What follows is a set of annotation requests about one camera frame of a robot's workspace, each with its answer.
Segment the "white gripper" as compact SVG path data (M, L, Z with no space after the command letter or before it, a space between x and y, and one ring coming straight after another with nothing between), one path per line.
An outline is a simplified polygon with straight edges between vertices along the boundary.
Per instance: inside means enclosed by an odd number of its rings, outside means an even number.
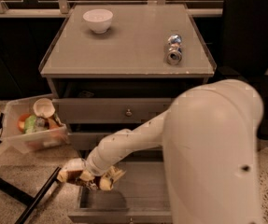
M93 181L95 176L101 176L112 166L110 161L105 161L99 154L97 149L91 151L86 159L86 169L79 179L84 182Z

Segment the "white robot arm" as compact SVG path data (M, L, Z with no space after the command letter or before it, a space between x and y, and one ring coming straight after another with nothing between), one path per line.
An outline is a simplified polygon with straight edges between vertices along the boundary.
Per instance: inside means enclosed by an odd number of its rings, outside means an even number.
M138 128L103 138L86 167L102 175L134 151L162 147L173 224L261 224L262 114L260 95L243 81L199 86Z

